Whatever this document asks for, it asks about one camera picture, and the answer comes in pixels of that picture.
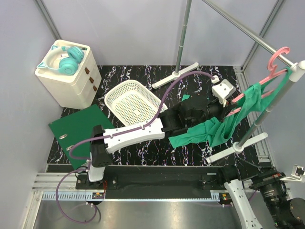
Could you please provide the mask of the green tank top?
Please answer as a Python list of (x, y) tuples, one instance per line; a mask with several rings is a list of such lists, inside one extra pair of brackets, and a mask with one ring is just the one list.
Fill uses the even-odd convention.
[(211, 147), (226, 143), (232, 137), (235, 128), (250, 112), (262, 112), (272, 102), (292, 74), (290, 68), (286, 67), (286, 69), (288, 71), (285, 73), (283, 80), (269, 96), (262, 98), (266, 86), (255, 83), (244, 91), (245, 97), (238, 101), (238, 105), (241, 107), (240, 112), (226, 117), (223, 122), (214, 117), (189, 128), (185, 134), (170, 137), (170, 144), (177, 148), (202, 142), (208, 142)]

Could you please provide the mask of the pink plastic hanger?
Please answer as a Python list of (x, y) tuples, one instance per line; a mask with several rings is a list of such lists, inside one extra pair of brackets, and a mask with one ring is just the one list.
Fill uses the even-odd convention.
[[(285, 69), (282, 69), (280, 71), (277, 71), (277, 67), (278, 65), (277, 64), (274, 64), (274, 61), (276, 60), (277, 57), (279, 57), (280, 55), (282, 54), (288, 54), (290, 52), (290, 48), (287, 47), (287, 46), (284, 46), (282, 48), (280, 48), (279, 50), (277, 50), (272, 56), (271, 58), (269, 59), (268, 63), (267, 63), (267, 70), (269, 71), (269, 75), (262, 79), (259, 84), (262, 85), (262, 86), (267, 86), (267, 83), (271, 82), (273, 79), (275, 79), (276, 77), (286, 73), (288, 70), (285, 68)], [(274, 89), (272, 89), (271, 91), (269, 92), (266, 92), (262, 95), (262, 98), (265, 98), (267, 97), (268, 95), (270, 95), (272, 92), (274, 91)], [(234, 103), (237, 103), (239, 100), (241, 100), (242, 98), (244, 97), (244, 93), (238, 95), (236, 98), (233, 99), (232, 102)], [(241, 110), (241, 107), (238, 107), (234, 110), (232, 110), (228, 115), (227, 117), (231, 116), (231, 115), (234, 115), (235, 113), (238, 113), (240, 112)]]

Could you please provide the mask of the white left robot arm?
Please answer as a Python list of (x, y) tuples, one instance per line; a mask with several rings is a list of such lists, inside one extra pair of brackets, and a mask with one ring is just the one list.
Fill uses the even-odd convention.
[(114, 152), (143, 141), (185, 134), (190, 128), (214, 117), (223, 121), (236, 107), (237, 103), (232, 100), (222, 105), (216, 97), (211, 101), (200, 102), (191, 96), (159, 113), (153, 122), (146, 121), (117, 129), (95, 126), (91, 131), (90, 164), (86, 183), (93, 189), (102, 185), (105, 168), (112, 164)]

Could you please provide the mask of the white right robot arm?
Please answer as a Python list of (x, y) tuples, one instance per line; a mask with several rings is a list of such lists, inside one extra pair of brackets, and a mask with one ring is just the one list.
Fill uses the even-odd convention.
[(275, 167), (250, 165), (242, 178), (236, 166), (220, 168), (218, 187), (226, 189), (243, 229), (303, 229), (305, 200), (288, 195), (289, 181), (304, 182), (305, 169), (294, 165), (291, 175)]

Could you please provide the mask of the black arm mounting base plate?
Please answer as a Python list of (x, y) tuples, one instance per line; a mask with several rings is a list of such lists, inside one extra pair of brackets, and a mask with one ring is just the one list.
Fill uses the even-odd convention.
[(106, 189), (106, 199), (203, 199), (211, 191), (224, 190), (224, 183), (238, 179), (235, 166), (107, 166), (101, 181), (77, 178), (76, 189)]

